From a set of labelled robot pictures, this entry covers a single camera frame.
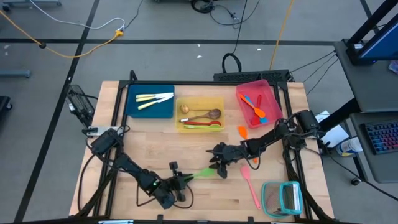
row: wooden table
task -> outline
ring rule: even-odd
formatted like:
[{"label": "wooden table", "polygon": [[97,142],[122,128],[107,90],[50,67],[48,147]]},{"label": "wooden table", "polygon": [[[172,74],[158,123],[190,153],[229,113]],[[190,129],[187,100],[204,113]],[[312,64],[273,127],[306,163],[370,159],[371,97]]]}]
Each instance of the wooden table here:
[{"label": "wooden table", "polygon": [[[96,113],[93,125],[109,126],[118,90],[118,82],[103,82],[99,100],[96,106]],[[303,83],[289,83],[289,95],[292,111],[308,109],[307,97]],[[172,175],[169,169],[169,162],[177,161],[179,170],[183,173],[195,173],[208,167],[210,153],[207,149],[213,149],[220,142],[226,144],[239,144],[241,137],[236,127],[245,125],[241,115],[238,102],[235,97],[235,86],[175,86],[175,97],[186,96],[222,96],[224,98],[225,130],[221,133],[209,134],[180,134],[175,129],[174,119],[133,119],[128,117],[127,125],[131,131],[124,136],[124,152],[142,168],[153,170],[161,177],[167,178]],[[284,116],[286,115],[283,93],[281,105]],[[126,91],[122,97],[121,107],[124,105]],[[119,110],[118,124],[121,122],[122,111]],[[249,138],[262,136],[273,128],[273,125],[257,129],[249,129]],[[308,148],[317,150],[314,140],[307,140]],[[307,189],[317,201],[319,206],[328,214],[333,216],[329,193],[326,186],[325,175],[321,159],[318,155],[308,151],[301,151],[303,169]],[[82,166],[91,156],[86,148]],[[195,196],[193,207],[188,210],[181,210],[172,207],[164,210],[155,201],[143,207],[136,206],[137,182],[129,174],[118,174],[114,203],[111,218],[122,219],[144,219],[155,220],[158,214],[163,214],[165,220],[223,220],[223,221],[247,221],[248,216],[253,216],[255,221],[271,221],[273,218],[265,215],[262,210],[255,208],[248,184],[241,177],[240,160],[237,164],[228,167],[228,178],[214,176],[211,178],[195,179],[189,183]],[[102,163],[94,158],[85,172],[82,190],[82,204],[86,203],[98,186]],[[266,181],[287,181],[284,160],[282,158],[281,141],[269,146],[261,156],[259,170],[251,170],[253,187],[258,197],[261,196],[262,184]],[[70,214],[77,213],[77,190],[70,208]],[[188,190],[185,191],[187,201],[180,205],[189,205],[191,196]],[[103,195],[101,213],[105,208],[107,191]],[[140,190],[139,200],[145,202],[148,196]]]}]

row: pink spatula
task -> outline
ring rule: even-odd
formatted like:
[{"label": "pink spatula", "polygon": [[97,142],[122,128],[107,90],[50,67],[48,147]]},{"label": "pink spatula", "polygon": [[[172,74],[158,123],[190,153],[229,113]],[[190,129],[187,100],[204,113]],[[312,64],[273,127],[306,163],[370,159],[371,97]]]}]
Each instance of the pink spatula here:
[{"label": "pink spatula", "polygon": [[257,209],[261,209],[260,202],[259,202],[259,200],[257,199],[257,195],[256,195],[256,193],[255,193],[255,191],[254,191],[254,189],[253,189],[253,186],[251,185],[251,181],[250,181],[250,168],[249,168],[249,166],[248,166],[248,165],[242,166],[242,167],[241,167],[241,173],[242,173],[243,178],[244,178],[244,179],[248,182],[248,184],[249,184],[249,188],[250,188],[250,191],[251,191],[251,195],[253,196],[253,200],[254,200],[254,203],[256,204]]}]

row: yellow cable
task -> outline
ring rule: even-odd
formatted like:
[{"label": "yellow cable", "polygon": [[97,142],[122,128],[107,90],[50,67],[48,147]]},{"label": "yellow cable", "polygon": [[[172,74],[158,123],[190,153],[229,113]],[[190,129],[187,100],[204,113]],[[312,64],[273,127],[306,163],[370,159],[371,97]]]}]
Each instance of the yellow cable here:
[{"label": "yellow cable", "polygon": [[272,70],[272,66],[274,64],[274,59],[275,59],[275,54],[276,54],[276,51],[277,51],[277,49],[279,47],[279,41],[282,38],[282,34],[284,33],[284,29],[285,29],[287,18],[289,18],[290,12],[292,11],[293,2],[294,2],[294,0],[290,1],[289,8],[287,9],[286,16],[285,16],[285,19],[284,19],[284,23],[282,24],[282,27],[280,28],[278,40],[276,41],[276,45],[274,47],[274,52],[272,53],[272,58],[271,58],[271,63],[269,65],[269,70]]},{"label": "yellow cable", "polygon": [[[21,31],[23,34],[25,34],[30,40],[32,40],[32,41],[35,42],[36,44],[42,45],[42,43],[40,43],[38,40],[36,40],[35,38],[33,38],[33,37],[32,37],[31,35],[29,35],[27,32],[25,32],[22,28],[20,28],[14,21],[12,21],[12,20],[11,20],[7,15],[5,15],[5,13],[3,13],[1,10],[0,10],[0,13],[1,13],[2,16],[4,16],[15,28],[17,28],[19,31]],[[123,35],[123,32],[120,31],[120,30],[117,30],[116,33],[115,33],[115,35],[112,37],[112,39],[108,40],[107,42],[105,42],[105,43],[103,43],[103,44],[97,45],[96,47],[92,48],[91,50],[89,50],[89,51],[87,51],[86,53],[81,54],[81,55],[69,56],[69,55],[61,54],[61,53],[59,53],[59,52],[57,52],[57,51],[55,51],[55,50],[53,50],[53,49],[51,49],[51,48],[49,48],[49,47],[46,47],[46,49],[49,50],[49,51],[51,51],[51,52],[53,52],[54,54],[56,54],[56,55],[58,55],[58,56],[64,57],[64,58],[80,58],[80,57],[83,57],[83,56],[86,56],[86,55],[92,53],[94,50],[96,50],[96,49],[98,49],[98,48],[100,48],[100,47],[102,47],[102,46],[104,46],[104,45],[107,45],[108,43],[114,41],[116,38],[118,38],[118,37],[120,37],[120,36],[122,36],[122,35]]]}]

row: small orange object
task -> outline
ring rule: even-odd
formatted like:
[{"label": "small orange object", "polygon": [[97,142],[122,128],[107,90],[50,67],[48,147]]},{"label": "small orange object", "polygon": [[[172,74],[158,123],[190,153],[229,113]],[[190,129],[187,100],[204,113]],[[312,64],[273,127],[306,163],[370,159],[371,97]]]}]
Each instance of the small orange object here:
[{"label": "small orange object", "polygon": [[251,108],[253,108],[254,113],[255,113],[258,117],[260,117],[260,118],[265,118],[265,117],[266,117],[266,114],[265,114],[265,112],[263,112],[262,109],[259,109],[259,108],[256,108],[255,106],[253,106],[253,104],[251,104],[250,102],[248,102],[248,100],[247,100],[242,94],[239,94],[239,97],[240,97],[245,103],[247,103],[249,106],[251,106]]},{"label": "small orange object", "polygon": [[238,126],[238,132],[244,140],[248,139],[248,131],[244,126]]}]

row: gray floor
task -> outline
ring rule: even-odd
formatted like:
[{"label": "gray floor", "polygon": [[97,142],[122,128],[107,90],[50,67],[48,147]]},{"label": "gray floor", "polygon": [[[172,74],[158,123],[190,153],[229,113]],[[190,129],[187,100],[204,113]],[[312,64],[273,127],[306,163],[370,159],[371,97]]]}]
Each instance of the gray floor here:
[{"label": "gray floor", "polygon": [[[64,0],[62,7],[47,6],[44,9],[59,19],[85,23],[93,2]],[[367,2],[374,11],[382,0]],[[243,1],[219,3],[240,15]],[[249,0],[248,12],[255,3],[256,0]],[[138,0],[101,0],[93,25],[116,16],[128,21],[138,4]],[[289,0],[261,0],[252,18],[244,23],[241,39],[276,40],[288,5]],[[396,7],[389,18],[397,12]],[[230,22],[222,10],[215,11],[214,16]],[[10,17],[38,38],[79,39],[83,31],[82,27],[57,24],[35,9],[16,8]],[[365,20],[366,14],[359,0],[296,1],[282,39],[340,40],[350,37]],[[110,38],[118,26],[114,22],[104,29],[91,30],[88,38]],[[194,12],[184,1],[163,0],[163,3],[155,4],[144,0],[138,18],[125,32],[123,39],[226,40],[235,39],[237,33],[232,27],[215,24],[208,15]],[[24,36],[0,17],[1,38]],[[75,53],[77,47],[77,44],[49,45],[70,55]],[[83,51],[94,46],[85,44]],[[136,71],[140,80],[212,80],[214,73],[221,72],[222,56],[233,47],[210,44],[107,45],[80,59],[72,82],[79,84],[87,94],[97,95],[102,81],[127,79],[130,69]],[[239,45],[236,55],[241,59],[244,71],[268,70],[273,47]],[[332,50],[331,46],[281,45],[274,69],[293,70]],[[0,68],[27,68],[32,71],[30,79],[0,79],[0,95],[12,97],[14,104],[14,109],[0,128],[0,164],[3,171],[0,174],[0,223],[12,222],[15,217],[71,61],[41,50],[35,44],[0,43]],[[296,81],[305,80],[320,64],[295,72]],[[227,70],[235,69],[235,64],[227,61]],[[323,67],[305,82],[307,91],[325,70],[326,67]],[[311,92],[308,100],[315,113],[323,110],[333,112],[352,96],[342,68],[337,63]],[[81,128],[81,124],[64,106],[25,221],[68,215],[84,150]],[[354,169],[351,159],[340,161]],[[352,176],[329,159],[324,160],[324,168],[336,218],[360,223],[394,223],[398,220],[398,203],[365,184],[351,186],[349,180]],[[397,184],[378,186],[398,195]]]}]

